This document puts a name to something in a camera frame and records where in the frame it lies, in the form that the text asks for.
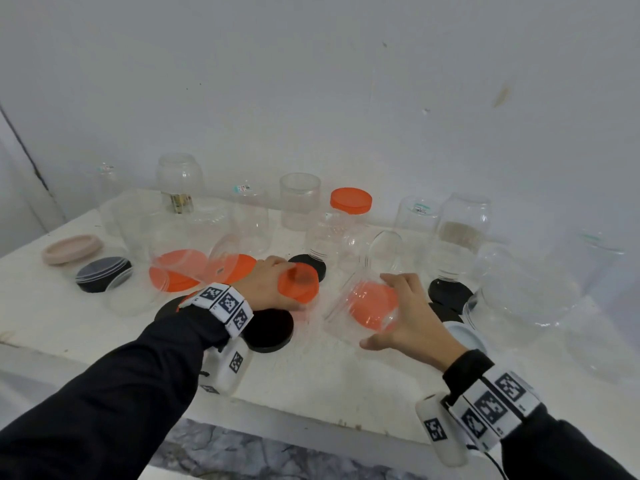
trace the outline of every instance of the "finger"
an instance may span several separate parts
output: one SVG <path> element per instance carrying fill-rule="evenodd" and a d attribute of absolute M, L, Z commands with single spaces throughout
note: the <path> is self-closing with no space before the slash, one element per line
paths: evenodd
<path fill-rule="evenodd" d="M 293 298 L 280 295 L 280 297 L 278 298 L 278 309 L 286 310 L 288 312 L 300 312 L 306 309 L 306 306 L 304 303 L 300 303 Z"/>
<path fill-rule="evenodd" d="M 409 284 L 409 288 L 416 294 L 424 296 L 424 288 L 422 288 L 422 283 L 420 282 L 420 278 L 415 273 L 406 273 L 401 274 L 400 276 L 404 276 L 404 279 Z"/>
<path fill-rule="evenodd" d="M 396 290 L 398 298 L 402 299 L 411 296 L 412 291 L 404 275 L 382 273 L 380 274 L 380 279 Z"/>
<path fill-rule="evenodd" d="M 295 266 L 296 266 L 296 263 L 294 263 L 294 262 L 284 261 L 284 262 L 281 262 L 281 263 L 275 265 L 273 268 L 276 271 L 277 275 L 279 276 L 282 273 L 284 273 L 285 271 L 288 271 L 288 270 L 290 270 L 292 268 L 295 268 Z"/>
<path fill-rule="evenodd" d="M 375 333 L 368 339 L 362 339 L 360 346 L 364 350 L 384 350 L 391 346 L 390 333 Z"/>
<path fill-rule="evenodd" d="M 267 266 L 275 266 L 276 264 L 280 264 L 281 262 L 286 262 L 287 260 L 281 258 L 279 256 L 269 256 L 264 260 L 265 265 Z"/>

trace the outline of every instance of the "marble floor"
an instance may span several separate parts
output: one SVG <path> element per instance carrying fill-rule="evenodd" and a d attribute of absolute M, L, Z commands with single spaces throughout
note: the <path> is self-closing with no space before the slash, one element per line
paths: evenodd
<path fill-rule="evenodd" d="M 189 419 L 172 428 L 150 465 L 208 480 L 425 480 Z"/>

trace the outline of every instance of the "black sleeve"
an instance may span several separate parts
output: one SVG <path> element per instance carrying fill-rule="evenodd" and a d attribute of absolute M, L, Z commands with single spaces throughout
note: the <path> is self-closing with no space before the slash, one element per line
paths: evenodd
<path fill-rule="evenodd" d="M 228 339 L 195 306 L 151 323 L 0 431 L 0 478 L 137 479 L 191 403 L 204 350 Z"/>
<path fill-rule="evenodd" d="M 444 373 L 452 404 L 493 366 L 471 350 Z M 567 421 L 556 420 L 540 404 L 502 441 L 502 464 L 510 480 L 634 480 L 618 462 L 592 445 Z"/>

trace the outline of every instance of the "table surface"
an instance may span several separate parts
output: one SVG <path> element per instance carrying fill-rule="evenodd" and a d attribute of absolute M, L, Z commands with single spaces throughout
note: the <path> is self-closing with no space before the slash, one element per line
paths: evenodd
<path fill-rule="evenodd" d="M 267 253 L 289 258 L 303 252 L 304 233 L 279 224 Z M 46 266 L 40 252 L 49 244 L 81 233 L 102 231 L 95 210 L 0 259 L 0 342 L 91 364 L 131 341 L 152 322 L 157 308 L 180 294 L 167 294 L 136 317 L 119 317 Z M 254 354 L 233 399 L 343 428 L 427 444 L 414 411 L 417 400 L 445 390 L 441 374 L 395 351 L 358 350 L 325 332 L 323 316 L 347 276 L 327 272 L 308 316 L 296 321 L 294 336 L 272 354 Z M 549 410 L 571 421 L 632 473 L 640 473 L 637 398 L 585 374 L 567 359 L 551 334 L 515 359 L 524 377 L 540 392 Z"/>

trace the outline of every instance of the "sticker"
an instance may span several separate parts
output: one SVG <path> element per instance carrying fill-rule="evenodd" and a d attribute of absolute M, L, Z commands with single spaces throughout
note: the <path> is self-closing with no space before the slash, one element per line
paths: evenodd
<path fill-rule="evenodd" d="M 430 216 L 431 215 L 431 208 L 428 207 L 427 205 L 423 205 L 421 203 L 414 203 L 412 210 L 414 212 L 416 212 L 417 214 L 421 214 L 423 216 Z"/>

